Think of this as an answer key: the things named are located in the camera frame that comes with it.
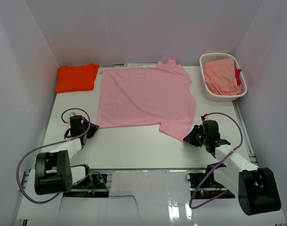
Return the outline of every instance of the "white wall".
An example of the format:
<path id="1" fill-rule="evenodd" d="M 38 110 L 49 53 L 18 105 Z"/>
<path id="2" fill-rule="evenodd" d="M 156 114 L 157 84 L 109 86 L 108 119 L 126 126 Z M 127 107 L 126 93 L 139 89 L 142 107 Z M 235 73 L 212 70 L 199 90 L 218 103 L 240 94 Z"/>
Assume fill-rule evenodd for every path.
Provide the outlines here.
<path id="1" fill-rule="evenodd" d="M 0 0 L 0 226 L 16 209 L 17 164 L 42 141 L 58 67 L 25 1 Z"/>
<path id="2" fill-rule="evenodd" d="M 199 65 L 234 53 L 262 0 L 26 0 L 61 65 Z"/>
<path id="3" fill-rule="evenodd" d="M 239 100 L 256 158 L 273 170 L 287 220 L 287 0 L 265 0 L 236 57 L 248 85 Z"/>

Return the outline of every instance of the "purple cable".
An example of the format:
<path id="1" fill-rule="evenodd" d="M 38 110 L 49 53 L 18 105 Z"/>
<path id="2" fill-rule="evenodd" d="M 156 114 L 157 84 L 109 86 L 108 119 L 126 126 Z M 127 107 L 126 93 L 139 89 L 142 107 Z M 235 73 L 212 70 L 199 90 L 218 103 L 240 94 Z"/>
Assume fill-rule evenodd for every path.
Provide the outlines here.
<path id="1" fill-rule="evenodd" d="M 54 197 L 52 197 L 52 198 L 50 198 L 50 199 L 47 199 L 47 200 L 45 200 L 45 201 L 36 201 L 36 200 L 32 199 L 31 197 L 29 197 L 28 194 L 27 194 L 27 193 L 25 192 L 25 190 L 23 189 L 22 184 L 21 184 L 21 182 L 20 182 L 19 171 L 20 171 L 21 164 L 22 164 L 23 160 L 24 160 L 28 155 L 30 155 L 31 153 L 33 153 L 33 152 L 35 152 L 35 151 L 37 151 L 37 150 L 39 150 L 39 149 L 42 149 L 42 148 L 45 148 L 45 147 L 50 147 L 50 146 L 53 146 L 53 145 L 62 144 L 62 143 L 65 143 L 65 142 L 68 142 L 68 141 L 71 141 L 71 140 L 80 138 L 81 136 L 85 135 L 85 134 L 89 131 L 89 129 L 90 129 L 90 116 L 89 116 L 89 114 L 88 114 L 86 111 L 84 111 L 83 109 L 80 109 L 80 108 L 77 108 L 77 107 L 69 108 L 69 109 L 65 110 L 65 111 L 62 113 L 62 115 L 61 115 L 61 120 L 62 120 L 63 122 L 65 122 L 65 120 L 63 119 L 63 115 L 64 115 L 66 112 L 70 111 L 70 110 L 80 110 L 80 111 L 82 111 L 82 112 L 84 112 L 84 113 L 86 114 L 86 116 L 88 117 L 88 128 L 87 128 L 87 130 L 86 130 L 84 133 L 82 133 L 82 134 L 80 134 L 80 135 L 78 135 L 78 136 L 76 136 L 76 137 L 73 137 L 73 138 L 71 138 L 71 139 L 58 141 L 58 142 L 55 142 L 55 143 L 51 143 L 51 144 L 48 144 L 48 145 L 43 145 L 43 146 L 41 146 L 41 147 L 37 147 L 37 148 L 35 148 L 35 149 L 32 149 L 32 150 L 30 150 L 28 153 L 26 153 L 26 154 L 21 158 L 21 160 L 19 161 L 19 163 L 18 163 L 18 165 L 17 165 L 17 169 L 16 169 L 16 181 L 17 181 L 18 187 L 19 187 L 21 193 L 25 196 L 25 198 L 26 198 L 27 200 L 29 200 L 29 201 L 35 203 L 35 204 L 45 204 L 45 203 L 47 203 L 47 202 L 49 202 L 49 201 L 52 201 L 52 200 L 55 199 L 60 193 L 56 194 Z M 101 175 L 99 172 L 97 172 L 97 173 L 98 173 L 98 174 L 100 175 L 100 177 L 102 178 L 102 180 L 103 180 L 103 182 L 104 182 L 104 184 L 105 184 L 105 187 L 106 187 L 107 191 L 109 192 L 109 190 L 108 190 L 108 188 L 107 188 L 107 186 L 106 186 L 106 183 L 105 183 L 104 178 L 102 177 L 102 175 Z M 83 181 L 86 177 L 88 177 L 89 175 L 90 175 L 90 173 L 87 174 L 87 175 L 86 175 L 81 181 L 79 181 L 78 183 L 82 182 L 82 181 Z"/>
<path id="2" fill-rule="evenodd" d="M 215 169 L 217 169 L 229 156 L 231 156 L 231 155 L 233 154 L 233 152 L 235 152 L 235 151 L 236 151 L 239 147 L 241 147 L 242 144 L 243 144 L 243 134 L 242 134 L 241 128 L 239 127 L 238 123 L 237 123 L 232 117 L 230 117 L 230 116 L 227 115 L 227 114 L 221 113 L 221 112 L 212 112 L 212 113 L 209 113 L 209 114 L 207 114 L 207 115 L 212 115 L 212 114 L 221 114 L 221 115 L 224 115 L 224 116 L 230 118 L 230 119 L 237 125 L 237 127 L 238 127 L 238 129 L 239 129 L 239 133 L 240 133 L 240 136 L 241 136 L 241 142 L 240 142 L 240 144 L 239 144 L 238 146 L 236 146 L 231 152 L 229 152 L 221 161 L 219 161 L 219 162 L 208 172 L 208 174 L 205 175 L 205 177 L 204 177 L 204 178 L 201 180 L 201 182 L 198 184 L 198 186 L 196 187 L 196 189 L 195 189 L 195 191 L 194 191 L 194 193 L 192 194 L 191 199 L 190 199 L 190 205 L 189 205 L 189 206 L 190 206 L 190 208 L 191 208 L 192 210 L 197 209 L 197 208 L 199 208 L 199 207 L 201 207 L 201 206 L 204 206 L 205 204 L 211 202 L 212 200 L 214 200 L 214 199 L 216 199 L 216 198 L 219 198 L 220 196 L 222 196 L 222 195 L 224 195 L 224 194 L 226 194 L 226 193 L 229 192 L 228 190 L 226 190 L 226 191 L 224 191 L 224 192 L 218 194 L 217 196 L 215 196 L 215 197 L 213 197 L 213 198 L 211 198 L 211 199 L 209 199 L 209 200 L 207 200 L 207 201 L 205 201 L 205 202 L 203 202 L 203 203 L 201 203 L 201 204 L 199 204 L 199 205 L 197 205 L 197 206 L 194 206 L 194 207 L 191 206 L 191 203 L 192 203 L 192 201 L 193 201 L 195 195 L 197 194 L 197 192 L 198 192 L 199 188 L 202 186 L 202 184 L 206 181 L 206 179 L 214 172 Z"/>

